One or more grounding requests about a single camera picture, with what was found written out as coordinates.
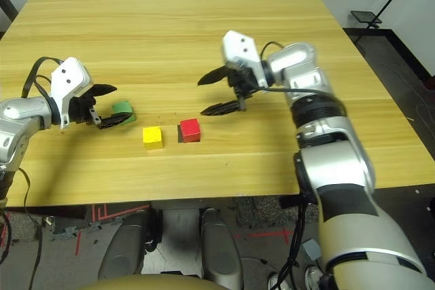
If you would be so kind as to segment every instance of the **green object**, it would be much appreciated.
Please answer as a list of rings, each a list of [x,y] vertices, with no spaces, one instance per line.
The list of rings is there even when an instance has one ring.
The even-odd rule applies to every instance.
[[[132,113],[131,117],[129,117],[125,122],[122,122],[120,125],[127,125],[131,122],[136,121],[136,115],[133,112],[133,108],[131,107],[131,104],[128,101],[121,101],[121,102],[115,103],[111,107],[114,110],[114,113],[119,113],[119,112],[131,112]]]

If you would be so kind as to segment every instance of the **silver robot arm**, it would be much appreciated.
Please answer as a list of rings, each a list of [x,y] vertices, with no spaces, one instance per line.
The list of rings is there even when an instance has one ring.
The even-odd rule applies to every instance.
[[[254,92],[282,85],[297,127],[294,156],[298,183],[319,205],[319,237],[327,276],[323,289],[435,289],[399,225],[373,200],[375,170],[344,105],[317,66],[315,50],[295,43],[260,60],[252,38],[235,31],[224,37],[225,66],[199,85],[224,77],[236,101],[204,110],[222,115],[245,110]]]
[[[39,66],[46,59],[51,58],[40,58],[35,65]],[[34,65],[24,84],[22,97],[0,102],[0,211],[7,204],[7,191],[30,138],[36,132],[49,129],[52,124],[66,128],[70,122],[86,122],[103,129],[131,116],[131,113],[118,113],[105,119],[99,117],[93,107],[96,103],[94,96],[113,92],[116,88],[105,84],[93,85],[89,72],[76,58],[57,62],[59,66],[51,74],[50,95],[35,83],[37,69]],[[42,96],[27,98],[33,83]]]

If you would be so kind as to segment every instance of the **gray floor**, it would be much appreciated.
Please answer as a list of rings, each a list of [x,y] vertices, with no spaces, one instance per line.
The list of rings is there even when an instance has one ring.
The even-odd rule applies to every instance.
[[[435,159],[435,91],[420,82],[385,37],[365,36],[358,47]]]
[[[180,270],[184,274],[201,275],[201,248],[198,235],[198,209],[173,208],[164,211],[164,236],[153,253],[145,256],[143,273]],[[236,212],[222,209],[222,217],[232,232],[241,255],[245,289],[264,290],[270,273],[280,269],[288,256],[294,224],[273,228],[240,228]],[[109,242],[118,225],[104,225],[93,232],[83,231],[78,255],[77,239],[49,241],[44,236],[43,254],[34,290],[76,289],[97,279],[97,272]],[[317,224],[309,223],[304,239],[317,240]],[[37,243],[22,242],[12,247],[10,256],[0,269],[1,289],[27,289]],[[296,282],[303,284],[305,267],[314,264],[304,252],[295,268]]]

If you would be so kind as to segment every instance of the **wood grain tabletop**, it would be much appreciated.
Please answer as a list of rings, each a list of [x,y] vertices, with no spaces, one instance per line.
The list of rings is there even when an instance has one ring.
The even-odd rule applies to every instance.
[[[224,81],[196,86],[222,65],[230,29],[258,47],[316,47],[374,162],[377,187],[434,182],[429,153],[321,0],[29,0],[0,41],[0,98],[20,96],[37,58],[74,56],[95,83],[118,88],[98,98],[100,115],[128,100],[137,116],[109,130],[72,124],[37,133],[22,162],[29,205],[297,192],[295,127],[282,94],[257,93],[243,113],[199,115],[234,98]],[[41,73],[54,68],[46,63]],[[179,121],[194,117],[202,141],[178,143]],[[164,149],[145,150],[146,126],[161,126]],[[21,206],[26,188],[17,173],[8,204]]]

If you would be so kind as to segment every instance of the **shoe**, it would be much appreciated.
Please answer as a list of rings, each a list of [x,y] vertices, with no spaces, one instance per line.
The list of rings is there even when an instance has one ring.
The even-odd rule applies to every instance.
[[[319,290],[319,281],[324,273],[317,266],[309,266],[305,270],[305,287],[307,290]]]
[[[278,273],[273,273],[269,276],[267,281],[267,290],[271,290],[274,285],[278,282]],[[281,290],[292,290],[292,287],[288,285],[287,281],[281,282]]]

